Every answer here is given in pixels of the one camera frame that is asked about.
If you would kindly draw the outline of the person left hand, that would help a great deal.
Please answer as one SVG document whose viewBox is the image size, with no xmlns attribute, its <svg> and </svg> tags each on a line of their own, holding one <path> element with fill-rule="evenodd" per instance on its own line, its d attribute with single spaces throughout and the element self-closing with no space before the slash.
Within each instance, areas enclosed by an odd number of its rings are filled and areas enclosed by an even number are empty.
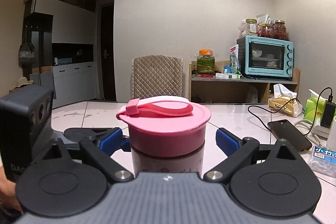
<svg viewBox="0 0 336 224">
<path fill-rule="evenodd" d="M 15 194 L 16 184 L 7 179 L 3 165 L 0 169 L 0 195 L 1 205 L 5 209 L 15 209 L 22 212 L 22 208 Z"/>
</svg>

